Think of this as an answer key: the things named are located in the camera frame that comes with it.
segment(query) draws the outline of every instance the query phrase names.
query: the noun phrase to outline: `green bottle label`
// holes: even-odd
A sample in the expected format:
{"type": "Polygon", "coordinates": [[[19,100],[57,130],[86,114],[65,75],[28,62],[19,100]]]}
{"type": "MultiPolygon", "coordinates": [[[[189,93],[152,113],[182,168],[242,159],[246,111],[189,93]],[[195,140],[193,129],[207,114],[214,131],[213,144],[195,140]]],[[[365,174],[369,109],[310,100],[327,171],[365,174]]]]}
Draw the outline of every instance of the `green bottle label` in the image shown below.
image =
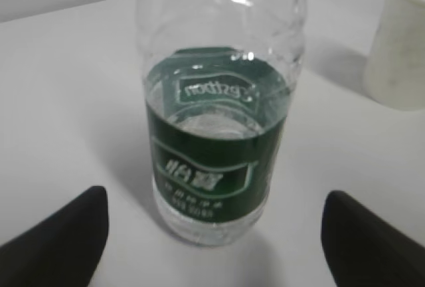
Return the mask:
{"type": "Polygon", "coordinates": [[[282,76],[236,50],[200,48],[160,62],[147,77],[146,91],[153,172],[164,200],[208,223],[254,211],[269,191],[290,99],[282,76]],[[214,118],[232,112],[251,134],[213,138],[202,136],[207,127],[190,133],[179,126],[206,111],[214,118]]]}
{"type": "Polygon", "coordinates": [[[224,223],[257,208],[268,194],[283,120],[247,140],[216,140],[173,127],[147,105],[159,192],[180,213],[224,223]]]}

